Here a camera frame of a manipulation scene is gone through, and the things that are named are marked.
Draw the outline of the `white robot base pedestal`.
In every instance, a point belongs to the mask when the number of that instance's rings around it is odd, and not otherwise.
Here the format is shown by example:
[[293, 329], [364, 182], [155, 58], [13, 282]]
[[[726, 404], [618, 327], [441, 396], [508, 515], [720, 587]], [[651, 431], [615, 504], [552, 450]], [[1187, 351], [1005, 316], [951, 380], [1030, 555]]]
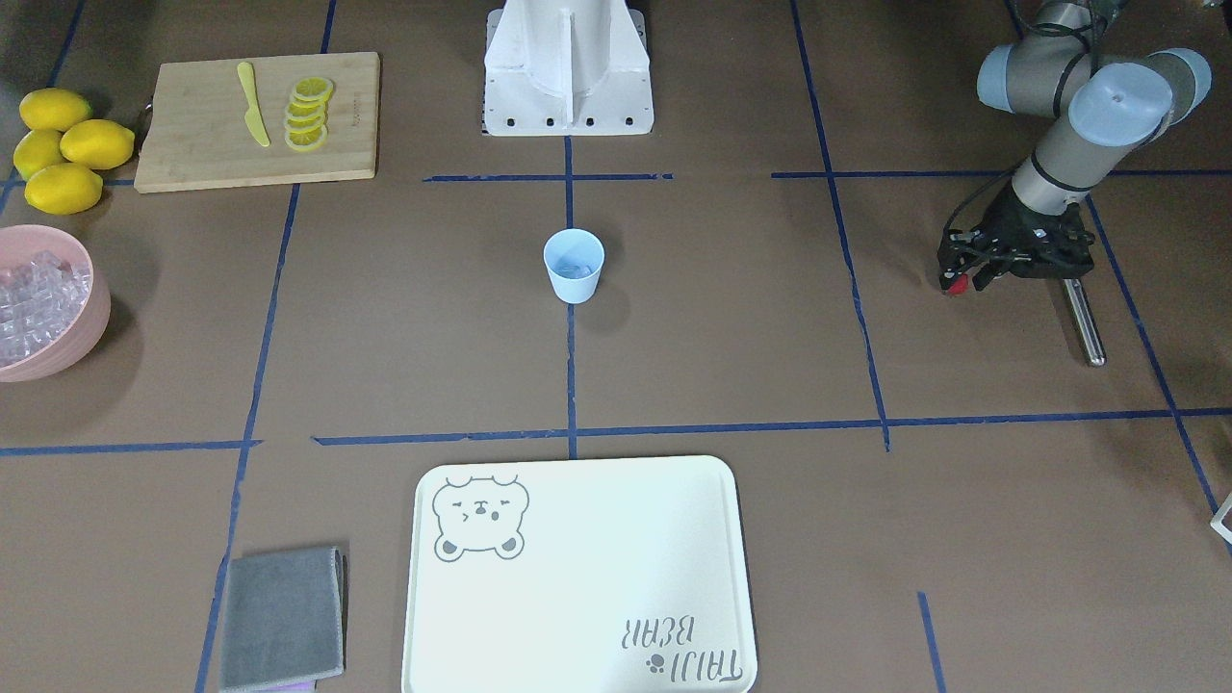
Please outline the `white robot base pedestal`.
[[625, 1], [506, 1], [487, 16], [480, 129], [493, 137], [650, 133], [643, 14]]

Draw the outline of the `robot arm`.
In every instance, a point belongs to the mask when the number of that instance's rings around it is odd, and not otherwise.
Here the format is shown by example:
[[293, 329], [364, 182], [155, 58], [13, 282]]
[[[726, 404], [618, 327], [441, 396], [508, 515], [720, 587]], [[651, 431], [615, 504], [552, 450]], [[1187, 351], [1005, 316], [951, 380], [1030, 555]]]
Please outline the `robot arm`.
[[947, 228], [938, 243], [944, 293], [982, 290], [1007, 273], [1079, 279], [1094, 268], [1080, 205], [1130, 153], [1184, 121], [1214, 88], [1196, 51], [1140, 58], [1100, 52], [1122, 1], [1044, 1], [1023, 39], [982, 62], [977, 95], [1003, 113], [1048, 116], [1052, 125], [977, 224]]

